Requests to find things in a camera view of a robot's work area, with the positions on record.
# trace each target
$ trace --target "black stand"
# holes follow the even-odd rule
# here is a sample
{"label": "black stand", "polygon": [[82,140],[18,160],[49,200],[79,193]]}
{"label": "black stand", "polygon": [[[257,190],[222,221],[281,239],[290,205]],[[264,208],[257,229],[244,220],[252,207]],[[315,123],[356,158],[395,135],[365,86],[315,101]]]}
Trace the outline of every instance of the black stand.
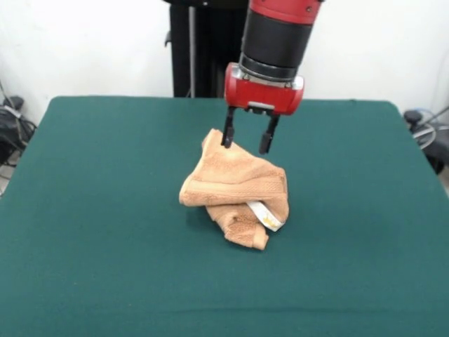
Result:
{"label": "black stand", "polygon": [[239,60],[248,0],[166,1],[174,96],[223,97],[226,67]]}

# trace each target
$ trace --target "black bag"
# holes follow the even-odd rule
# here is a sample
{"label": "black bag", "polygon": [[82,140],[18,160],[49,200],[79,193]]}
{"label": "black bag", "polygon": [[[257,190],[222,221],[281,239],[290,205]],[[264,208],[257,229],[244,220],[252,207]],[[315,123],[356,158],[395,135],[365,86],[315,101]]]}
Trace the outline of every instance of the black bag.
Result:
{"label": "black bag", "polygon": [[22,153],[33,136],[35,126],[17,110],[0,105],[0,166],[19,151]]}

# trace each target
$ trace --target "towel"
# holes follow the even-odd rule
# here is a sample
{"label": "towel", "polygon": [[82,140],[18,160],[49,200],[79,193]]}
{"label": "towel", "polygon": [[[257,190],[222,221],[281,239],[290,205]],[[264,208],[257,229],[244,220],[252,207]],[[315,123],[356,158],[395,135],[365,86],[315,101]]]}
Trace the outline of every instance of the towel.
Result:
{"label": "towel", "polygon": [[224,148],[221,139],[221,131],[213,129],[203,140],[200,161],[181,187],[180,203],[205,206],[225,239],[263,250],[269,237],[247,202],[262,202],[284,223],[288,217],[286,173],[236,143]]}

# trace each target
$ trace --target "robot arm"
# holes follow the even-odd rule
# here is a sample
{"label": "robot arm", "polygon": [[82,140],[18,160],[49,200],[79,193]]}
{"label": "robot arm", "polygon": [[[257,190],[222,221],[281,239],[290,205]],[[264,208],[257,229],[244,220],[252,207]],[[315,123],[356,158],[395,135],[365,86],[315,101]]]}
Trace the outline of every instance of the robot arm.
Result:
{"label": "robot arm", "polygon": [[242,108],[270,116],[259,148],[268,153],[279,117],[293,114],[301,103],[304,81],[297,69],[322,2],[250,0],[239,63],[226,71],[223,146],[231,146],[234,111]]}

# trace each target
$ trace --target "green felt surface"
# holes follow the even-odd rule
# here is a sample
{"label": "green felt surface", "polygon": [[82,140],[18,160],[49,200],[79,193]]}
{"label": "green felt surface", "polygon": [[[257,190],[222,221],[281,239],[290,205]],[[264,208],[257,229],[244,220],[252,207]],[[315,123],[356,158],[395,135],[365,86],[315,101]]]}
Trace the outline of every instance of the green felt surface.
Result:
{"label": "green felt surface", "polygon": [[[179,205],[220,100],[57,98],[0,201],[0,336],[447,336],[449,202],[389,103],[305,101],[266,251]],[[267,119],[239,112],[255,152]]]}

